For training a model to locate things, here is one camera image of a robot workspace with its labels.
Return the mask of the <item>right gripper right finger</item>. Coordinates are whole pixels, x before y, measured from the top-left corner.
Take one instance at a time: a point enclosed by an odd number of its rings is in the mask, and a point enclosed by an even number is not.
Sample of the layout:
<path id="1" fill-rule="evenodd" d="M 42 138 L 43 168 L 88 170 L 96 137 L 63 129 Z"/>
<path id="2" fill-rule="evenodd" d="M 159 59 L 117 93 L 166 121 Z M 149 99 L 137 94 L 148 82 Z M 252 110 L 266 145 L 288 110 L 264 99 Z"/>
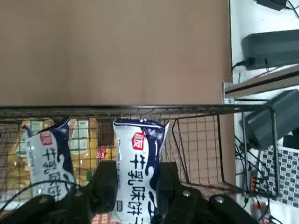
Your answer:
<path id="1" fill-rule="evenodd" d="M 157 209 L 161 224 L 256 224 L 227 195 L 205 199 L 200 190 L 182 185 L 175 162 L 161 162 L 157 181 Z"/>

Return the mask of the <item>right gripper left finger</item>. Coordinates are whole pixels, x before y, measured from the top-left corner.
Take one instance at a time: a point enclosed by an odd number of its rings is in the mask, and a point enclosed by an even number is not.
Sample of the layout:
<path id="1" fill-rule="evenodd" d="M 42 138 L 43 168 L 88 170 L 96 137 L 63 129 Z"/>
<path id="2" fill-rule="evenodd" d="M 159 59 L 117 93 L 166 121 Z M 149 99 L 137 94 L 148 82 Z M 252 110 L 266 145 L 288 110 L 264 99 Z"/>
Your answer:
<path id="1" fill-rule="evenodd" d="M 60 201 L 38 195 L 4 216 L 6 224 L 89 224 L 96 213 L 113 210 L 118 182 L 115 161 L 102 161 L 86 186 L 71 184 Z"/>

